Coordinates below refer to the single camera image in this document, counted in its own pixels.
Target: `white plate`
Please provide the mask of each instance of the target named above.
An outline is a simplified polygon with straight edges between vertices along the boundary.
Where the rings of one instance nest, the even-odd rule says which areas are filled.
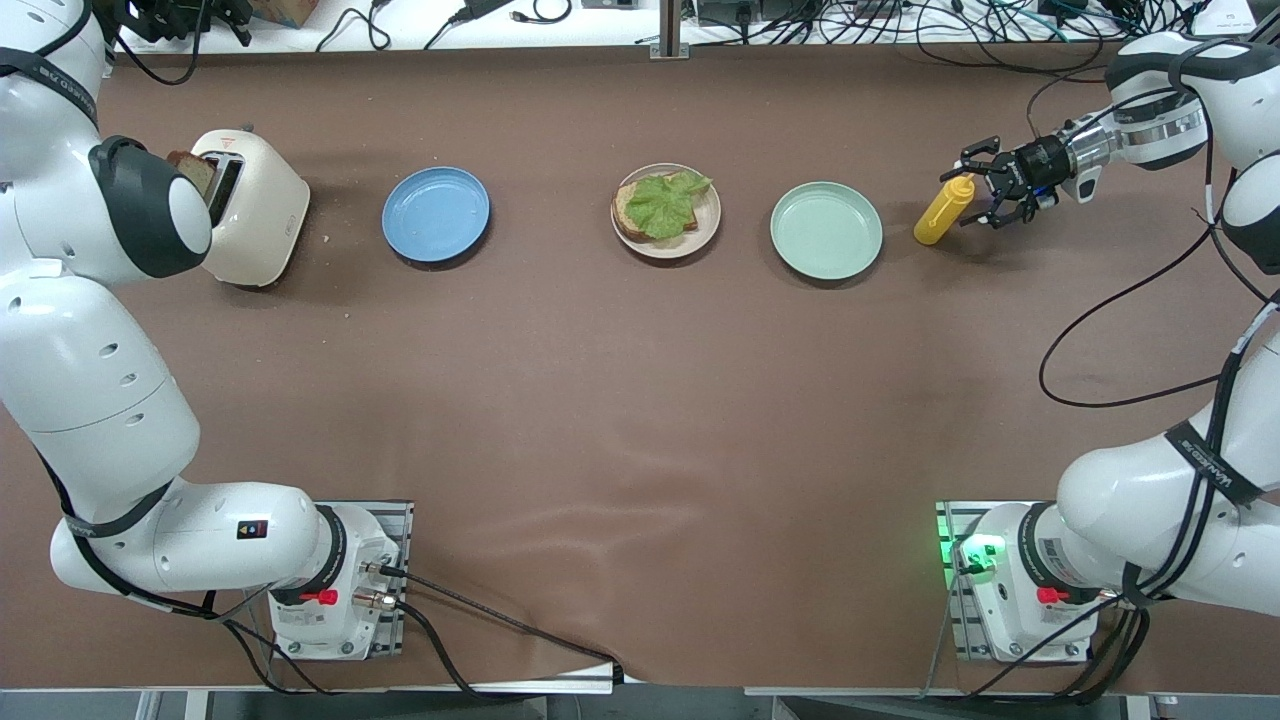
[[[646,165],[631,173],[618,183],[618,187],[649,176],[666,176],[668,173],[678,173],[680,170],[692,170],[698,173],[698,170],[694,170],[692,168],[677,165],[676,163],[658,163],[655,165]],[[623,234],[622,228],[618,227],[618,220],[613,217],[613,199],[609,199],[609,222],[613,223],[613,232],[618,233],[618,240],[621,240],[623,245],[646,258],[675,260],[676,258],[692,255],[704,245],[710,242],[712,236],[716,234],[716,231],[719,228],[719,193],[716,192],[714,184],[708,187],[707,192],[701,192],[694,199],[694,218],[698,218],[696,231],[686,232],[685,234],[669,240],[634,242]]]

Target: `brown table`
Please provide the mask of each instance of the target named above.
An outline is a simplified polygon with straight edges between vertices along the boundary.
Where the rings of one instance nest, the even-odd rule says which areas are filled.
[[[1034,379],[1060,328],[1193,240],[1199,165],[1115,168],[1092,206],[927,249],[910,227],[938,172],[987,135],[1029,137],[1024,104],[1042,78],[891,47],[696,54],[209,60],[177,90],[119,69],[104,135],[164,152],[252,122],[314,190],[278,287],[197,270],[120,296],[201,419],[191,480],[410,497],[416,571],[644,680],[919,687],[943,598],[934,501],[1051,498],[1076,455],[1206,401],[1073,410]],[[1059,85],[1041,126],[1106,102],[1098,86]],[[724,219],[705,254],[653,266],[613,236],[608,200],[666,160],[713,177]],[[379,225],[392,187],[428,165],[474,172],[494,208],[480,251],[443,272],[399,261]],[[813,179],[879,209],[884,251],[864,278],[817,287],[773,252],[773,204]],[[1101,400],[1207,374],[1252,307],[1202,251],[1083,327],[1052,382]],[[8,418],[0,441],[0,685],[252,682],[221,629],[60,585],[46,556],[54,495]],[[476,680],[586,664],[425,607]],[[1125,688],[1275,689],[1280,620],[1187,603],[1155,616]],[[938,687],[993,670],[947,660]],[[444,678],[416,633],[397,660],[315,674],[343,687]],[[1002,687],[1069,676],[1023,671]]]

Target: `toast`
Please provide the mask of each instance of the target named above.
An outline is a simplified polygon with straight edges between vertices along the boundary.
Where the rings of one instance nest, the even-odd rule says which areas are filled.
[[[209,186],[214,184],[214,173],[218,170],[218,165],[212,160],[192,155],[186,150],[174,150],[165,156],[165,161],[187,176],[187,179],[196,186],[201,195],[207,193]]]
[[[627,202],[631,201],[631,196],[636,193],[636,183],[630,182],[618,188],[613,193],[613,219],[618,224],[618,229],[622,234],[627,237],[631,242],[655,242],[654,238],[649,237],[636,225],[635,220],[627,217]],[[689,213],[689,222],[685,223],[685,232],[692,232],[698,229],[698,217],[692,211]]]

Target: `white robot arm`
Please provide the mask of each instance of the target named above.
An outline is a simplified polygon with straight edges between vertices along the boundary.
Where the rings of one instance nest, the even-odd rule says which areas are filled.
[[[1059,186],[1088,201],[1112,160],[1146,169],[1187,160],[1207,140],[1207,113],[1219,149],[1239,172],[1222,206],[1225,233],[1263,272],[1280,273],[1280,49],[1157,33],[1126,45],[1106,79],[1114,111],[977,163],[992,191],[1004,193],[978,219],[995,227],[1029,220],[1052,205],[1046,199]],[[957,172],[974,165],[973,155]],[[1010,200],[1020,210],[1001,214]],[[1084,455],[1062,475],[1057,503],[1006,503],[979,520],[957,561],[977,570],[972,587],[993,657],[1020,659],[1023,648],[1087,615],[1101,589],[1133,596],[1178,547],[1198,471],[1219,489],[1208,505],[1196,501],[1193,520],[1208,507],[1203,536],[1164,592],[1280,615],[1280,509],[1256,498],[1280,487],[1280,333],[1244,364],[1230,397],[1217,454],[1203,443],[1207,406],[1161,436]],[[1251,484],[1252,493],[1235,495]],[[1078,648],[1092,620],[1029,660],[1083,660]]]
[[[398,552],[372,515],[179,475],[200,425],[109,288],[197,266],[210,215],[141,143],[100,140],[105,42],[90,15],[87,0],[0,4],[0,401],[63,505],[54,571],[166,610],[164,593],[265,585],[292,655],[364,657],[376,618],[356,589],[387,583],[360,564]]]

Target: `mustard bottle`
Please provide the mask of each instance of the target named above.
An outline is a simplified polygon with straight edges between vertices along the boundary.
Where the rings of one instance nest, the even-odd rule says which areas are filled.
[[[933,245],[942,240],[960,213],[964,213],[973,201],[973,193],[972,176],[964,174],[948,179],[920,217],[920,222],[915,223],[915,240],[922,245]]]

